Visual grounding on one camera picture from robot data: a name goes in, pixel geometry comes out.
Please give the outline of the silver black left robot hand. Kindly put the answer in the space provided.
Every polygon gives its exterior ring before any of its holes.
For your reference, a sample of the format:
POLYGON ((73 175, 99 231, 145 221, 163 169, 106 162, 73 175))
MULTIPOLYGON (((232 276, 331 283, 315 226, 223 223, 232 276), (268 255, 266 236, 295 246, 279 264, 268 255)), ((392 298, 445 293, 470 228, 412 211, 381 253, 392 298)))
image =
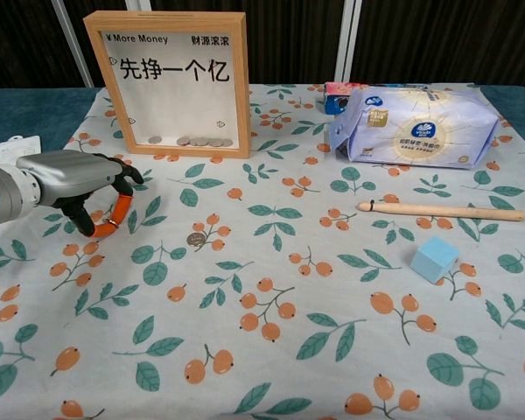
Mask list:
POLYGON ((39 184, 41 206, 59 209, 86 237, 112 235, 130 210, 136 185, 144 183, 137 168, 116 157, 77 150, 56 150, 21 157, 16 167, 30 173, 39 184), (117 192, 110 216, 102 223, 93 222, 85 208, 91 195, 111 186, 117 192))

